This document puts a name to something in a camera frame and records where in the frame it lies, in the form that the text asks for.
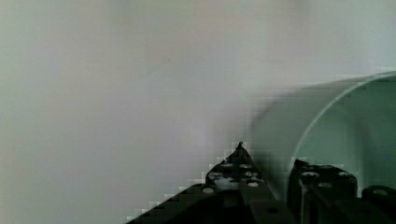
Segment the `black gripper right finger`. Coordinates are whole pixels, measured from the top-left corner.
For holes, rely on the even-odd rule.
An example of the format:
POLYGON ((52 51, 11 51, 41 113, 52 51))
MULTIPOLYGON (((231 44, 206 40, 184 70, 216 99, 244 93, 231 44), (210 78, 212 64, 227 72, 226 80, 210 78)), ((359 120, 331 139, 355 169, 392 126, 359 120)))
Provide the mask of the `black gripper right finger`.
POLYGON ((290 172, 288 208, 299 224, 396 224, 395 189, 358 192, 353 174, 300 160, 290 172))

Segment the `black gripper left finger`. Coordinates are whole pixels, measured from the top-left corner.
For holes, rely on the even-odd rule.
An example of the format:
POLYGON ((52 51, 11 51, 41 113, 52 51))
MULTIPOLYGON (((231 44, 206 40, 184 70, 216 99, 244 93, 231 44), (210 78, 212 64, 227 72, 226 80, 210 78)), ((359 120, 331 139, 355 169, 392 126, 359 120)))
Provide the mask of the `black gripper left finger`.
POLYGON ((242 144, 205 176, 126 224, 296 224, 242 144))

